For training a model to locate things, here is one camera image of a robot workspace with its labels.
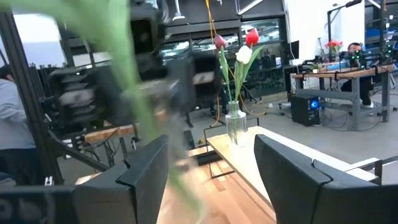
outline concrete floor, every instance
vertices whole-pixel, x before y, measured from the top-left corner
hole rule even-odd
[[[398,90],[392,90],[391,93],[391,104],[398,105]],[[373,96],[373,101],[381,102],[381,95]],[[252,113],[263,113],[276,112],[276,102],[273,102],[273,108],[266,108],[264,105],[250,105],[247,102],[247,107]],[[290,113],[288,110],[283,110],[288,116]],[[359,162],[371,157],[379,159],[386,159],[391,156],[398,155],[397,142],[398,142],[398,112],[392,112],[388,123],[379,122],[379,117],[365,117],[361,120],[360,132],[347,131],[351,126],[351,118],[345,115],[342,111],[328,110],[324,113],[323,125],[314,127],[304,127],[301,124],[293,123],[292,120],[286,116],[277,116],[274,114],[268,114],[260,116],[260,124],[262,127],[267,128],[275,133],[281,134],[287,138],[291,138],[304,145],[312,147],[318,151],[321,151],[330,156],[341,159],[342,161],[350,164]],[[208,110],[196,111],[191,114],[193,138],[195,143],[203,137],[203,129],[208,128],[215,121],[209,117],[210,112]],[[254,121],[249,122],[250,125],[255,125]],[[209,136],[225,133],[225,128],[221,127],[213,129],[208,132]],[[116,147],[118,140],[113,140]],[[128,144],[127,149],[132,150],[130,143],[130,137],[125,137],[125,142]],[[98,148],[98,155],[106,163],[106,156],[103,148]],[[122,159],[121,150],[115,156],[115,161]],[[82,164],[74,159],[59,159],[60,168],[65,179],[66,184],[74,183],[77,178],[90,175],[94,173],[94,170],[87,165]],[[398,169],[398,162],[389,164],[383,167],[383,184],[398,184],[398,174],[395,170]]]

